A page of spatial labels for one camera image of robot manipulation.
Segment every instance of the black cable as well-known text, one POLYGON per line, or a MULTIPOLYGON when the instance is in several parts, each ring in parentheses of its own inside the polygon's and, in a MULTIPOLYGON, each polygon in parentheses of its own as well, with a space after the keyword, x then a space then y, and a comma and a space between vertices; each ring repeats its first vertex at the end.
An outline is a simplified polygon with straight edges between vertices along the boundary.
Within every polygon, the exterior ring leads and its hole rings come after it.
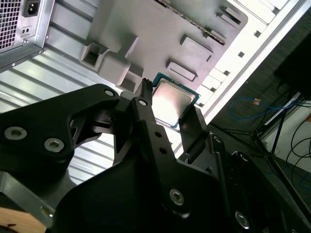
MULTIPOLYGON (((288 162, 288 159, 289 159, 289 157, 290 157, 290 155, 291 155, 291 153, 293 152, 293 150, 300 144, 300 143, 303 143, 304 141, 307 141, 307 140, 310 140, 311 139, 311 137, 308 137, 308 138, 305 138, 305 139, 303 139, 303 140, 300 140, 291 150, 290 150, 290 152, 288 153, 288 155, 287 155, 287 157, 286 157, 286 160, 285 160, 285 162, 286 162, 286 165, 288 166, 288 168, 292 171, 292 174, 291 174, 291 177, 293 177, 293 173, 295 173, 296 175, 298 175, 299 177, 301 177, 301 178, 304 178, 303 176, 301 176, 299 173, 297 173, 297 172, 294 172, 294 169, 295 169, 295 167, 297 166, 297 164, 296 165, 294 165, 294 167, 293 168, 291 168, 290 167, 290 164, 289 164, 289 162, 288 162)), ((304 156, 301 156, 301 155, 296 155, 296 156, 298 156, 299 157, 299 160, 298 160, 298 162, 302 159, 302 158, 305 158, 305 157, 307 157, 307 156, 310 156, 310 153, 308 153, 308 154, 306 154, 306 155, 304 155, 304 156)))
MULTIPOLYGON (((284 95, 286 92, 291 91, 291 90, 292 90, 292 89, 288 89, 287 91, 285 91, 285 92, 284 92, 282 95, 280 95, 280 96, 283 97, 283 95, 284 95)), ((264 116, 263 116, 261 122, 259 123, 259 125, 255 128, 255 130, 254 130, 253 132, 256 132, 256 131, 261 127, 261 125, 262 125, 262 123, 264 122, 264 120, 265 120, 267 114, 268 114, 268 109, 266 110, 266 112, 265 112, 265 114, 264 114, 264 116)))
POLYGON ((269 165, 271 171, 272 171, 279 179, 281 179, 281 178, 278 176, 278 174, 274 171, 274 169, 272 168, 272 166, 270 165, 270 163, 269 163, 269 161, 268 161, 267 159, 266 159, 266 162, 267 162, 267 164, 269 165))
POLYGON ((291 180, 292 180, 292 185, 294 186, 294 169, 297 167, 297 164, 300 162, 300 160, 304 159, 304 158, 307 158, 307 157, 310 157, 310 153, 307 153, 303 156, 301 156, 297 162, 295 163, 295 165, 293 166, 292 168, 292 173, 291 173, 291 180))
MULTIPOLYGON (((311 154, 311 140, 310 140, 310 143, 309 143, 309 154, 311 154)), ((300 182, 300 186, 304 189, 310 189, 310 188, 307 188, 307 187, 304 187, 303 186, 303 182, 306 180, 306 177, 309 175, 309 173, 307 175, 304 176, 304 178, 301 180, 300 182)))
POLYGON ((301 157, 301 156, 299 156, 298 154, 296 154, 296 152, 294 151, 294 149, 293 149, 293 141, 294 141, 294 138, 295 138, 295 135, 296 135, 296 133, 297 133, 297 131, 299 130, 299 128, 303 125, 303 123, 305 123, 307 120, 309 120, 311 118, 311 116, 310 117, 308 117, 307 119, 305 119, 303 122, 301 122, 300 123, 300 125, 297 127, 297 129, 295 130, 295 132, 294 132, 294 134, 293 134, 293 136, 292 136, 292 139, 291 139, 291 151, 293 151, 293 153, 296 155, 296 156, 298 156, 298 157, 301 157))

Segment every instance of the blue cable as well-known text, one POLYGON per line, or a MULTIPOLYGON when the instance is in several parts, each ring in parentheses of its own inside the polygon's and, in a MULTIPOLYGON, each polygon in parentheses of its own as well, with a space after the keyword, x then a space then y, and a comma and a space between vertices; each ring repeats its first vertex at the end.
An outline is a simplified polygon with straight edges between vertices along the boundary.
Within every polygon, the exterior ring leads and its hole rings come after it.
POLYGON ((255 119, 255 118, 258 118, 259 116, 262 116, 262 115, 265 115, 271 111, 275 111, 275 110, 282 110, 282 109, 287 109, 287 108, 291 108, 293 107, 295 104, 297 104, 295 101, 293 101, 291 104, 289 104, 288 106, 284 107, 284 106, 281 106, 281 107, 272 107, 272 106, 269 106, 268 104, 266 103, 263 103, 263 102, 258 102, 259 105, 262 105, 262 106, 265 106, 267 108, 269 108, 270 110, 266 111, 266 112, 263 112, 263 113, 259 113, 255 116, 251 116, 251 117, 247 117, 247 118, 238 118, 238 117, 235 117, 233 116, 232 112, 231 112, 231 109, 232 109, 232 105, 234 104, 234 102, 237 102, 237 101, 240 101, 240 100, 251 100, 251 101, 256 101, 256 99, 254 98, 249 98, 249 97, 242 97, 242 98, 238 98, 238 99, 235 99, 233 100, 231 103, 230 103, 230 106, 229 106, 229 114, 230 116, 235 119, 235 120, 252 120, 252 119, 255 119))
POLYGON ((306 178, 309 176, 309 174, 305 175, 304 178, 301 180, 300 182, 300 186, 303 188, 303 189, 308 189, 308 190, 311 190, 311 188, 308 188, 308 187, 305 187, 303 185, 303 182, 306 180, 306 178))

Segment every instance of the ventilation grille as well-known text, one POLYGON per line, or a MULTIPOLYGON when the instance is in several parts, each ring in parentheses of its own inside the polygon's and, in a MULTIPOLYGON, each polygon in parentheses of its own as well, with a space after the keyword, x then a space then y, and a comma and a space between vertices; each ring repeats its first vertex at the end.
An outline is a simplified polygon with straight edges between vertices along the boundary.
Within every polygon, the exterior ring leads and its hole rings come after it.
POLYGON ((0 0, 0 50, 14 45, 21 0, 0 0))

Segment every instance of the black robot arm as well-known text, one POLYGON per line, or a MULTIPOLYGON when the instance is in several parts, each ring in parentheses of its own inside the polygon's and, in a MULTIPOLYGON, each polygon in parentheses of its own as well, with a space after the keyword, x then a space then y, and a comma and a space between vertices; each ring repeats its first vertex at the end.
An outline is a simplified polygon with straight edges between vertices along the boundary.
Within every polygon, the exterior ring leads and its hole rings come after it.
POLYGON ((311 232, 249 157, 227 154, 194 106, 179 120, 184 161, 156 123, 152 85, 119 97, 97 84, 0 115, 0 192, 52 233, 311 232), (114 135, 111 168, 74 187, 74 150, 114 135))

